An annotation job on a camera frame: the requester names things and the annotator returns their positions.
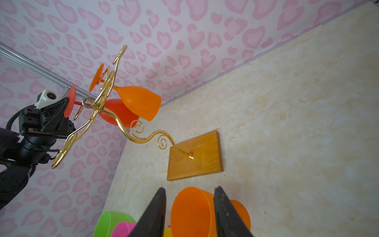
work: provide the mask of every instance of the green plastic cup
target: green plastic cup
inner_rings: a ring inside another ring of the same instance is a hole
[[[120,222],[136,223],[133,217],[123,212],[105,211],[97,221],[93,237],[111,237]]]

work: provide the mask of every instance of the pink plastic cup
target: pink plastic cup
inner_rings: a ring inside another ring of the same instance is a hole
[[[127,237],[137,223],[132,222],[120,222],[113,230],[111,237]]]

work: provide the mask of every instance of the black cable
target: black cable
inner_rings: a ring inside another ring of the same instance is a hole
[[[43,148],[45,151],[50,151],[50,152],[60,152],[60,151],[61,151],[60,149],[49,149],[49,148],[47,148],[46,145],[42,145],[42,148]]]
[[[31,177],[34,174],[34,172],[36,171],[37,165],[38,165],[38,163],[32,165],[29,177]]]
[[[35,108],[34,105],[29,105],[29,106],[26,106],[25,108],[21,109],[20,111],[18,111],[17,113],[15,113],[8,121],[8,123],[6,124],[6,127],[5,129],[8,129],[8,130],[12,130],[12,125],[13,125],[13,122],[16,120],[16,118],[18,118],[18,116],[20,116],[21,112],[23,112],[24,110],[26,110],[27,108]]]

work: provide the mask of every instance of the gold curly metal stand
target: gold curly metal stand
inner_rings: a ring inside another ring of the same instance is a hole
[[[121,51],[118,53],[118,55],[115,58],[115,60],[113,61],[113,65],[115,65],[114,71],[110,71],[110,68],[108,67],[107,70],[102,74],[102,77],[103,77],[106,72],[108,73],[106,79],[104,80],[103,85],[101,85],[101,87],[100,87],[101,92],[98,95],[98,97],[96,99],[94,99],[92,97],[85,97],[85,98],[83,98],[83,100],[81,102],[82,106],[86,107],[86,108],[93,109],[91,117],[90,117],[90,119],[84,125],[82,125],[80,128],[78,128],[77,130],[75,130],[74,132],[72,132],[67,137],[66,141],[64,142],[63,148],[60,150],[60,152],[58,153],[58,155],[54,159],[53,164],[51,165],[52,169],[55,169],[56,167],[58,167],[58,165],[62,162],[62,160],[64,159],[64,157],[70,151],[72,145],[77,140],[79,140],[79,138],[81,138],[88,131],[88,129],[92,126],[93,122],[95,121],[96,116],[99,113],[102,113],[102,112],[104,112],[104,113],[112,116],[112,118],[114,118],[117,121],[117,124],[118,124],[119,128],[121,129],[121,131],[123,132],[123,134],[130,141],[132,141],[134,143],[138,143],[138,144],[143,144],[143,143],[149,142],[155,135],[161,134],[158,137],[158,146],[159,146],[160,149],[163,150],[163,149],[165,149],[167,147],[167,141],[166,141],[166,139],[165,138],[161,138],[162,136],[165,136],[165,137],[168,138],[168,140],[172,143],[173,147],[178,152],[182,153],[183,155],[185,155],[185,156],[187,156],[187,157],[189,157],[191,159],[194,158],[189,153],[187,153],[187,152],[181,150],[180,148],[178,148],[177,145],[176,145],[176,143],[175,143],[175,141],[174,141],[174,139],[166,131],[162,131],[162,130],[155,131],[150,136],[148,136],[147,138],[141,138],[141,137],[136,136],[133,133],[133,130],[132,130],[132,127],[133,127],[134,123],[136,123],[136,125],[134,127],[134,131],[135,132],[142,133],[143,130],[144,130],[143,123],[140,120],[134,120],[131,123],[131,125],[130,125],[130,133],[132,134],[132,136],[131,136],[128,133],[128,131],[125,129],[125,127],[122,124],[120,118],[115,113],[113,113],[111,110],[105,108],[105,101],[108,98],[108,96],[110,95],[110,93],[111,93],[111,91],[113,89],[113,86],[114,86],[114,82],[115,82],[115,79],[116,79],[117,68],[118,68],[118,65],[119,65],[120,58],[124,54],[126,48],[127,48],[127,46],[125,45],[121,49]],[[76,114],[75,118],[78,117],[78,115],[81,113],[81,111],[82,111],[82,107],[79,109],[79,111]],[[83,132],[81,134],[78,135],[78,131],[81,130],[82,128],[84,128],[84,127],[86,127],[86,128],[83,130]],[[142,127],[142,130],[141,131],[137,131],[136,127]]]

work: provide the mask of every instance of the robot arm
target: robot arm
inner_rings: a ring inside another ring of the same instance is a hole
[[[7,167],[0,173],[0,209],[27,185],[38,163],[54,159],[47,152],[59,151],[50,149],[57,138],[66,139],[75,131],[74,124],[65,116],[68,97],[59,100],[57,93],[45,90],[36,105],[16,113],[7,129],[0,128],[0,164]],[[11,131],[17,117],[20,133]],[[24,136],[20,143],[19,135]]]

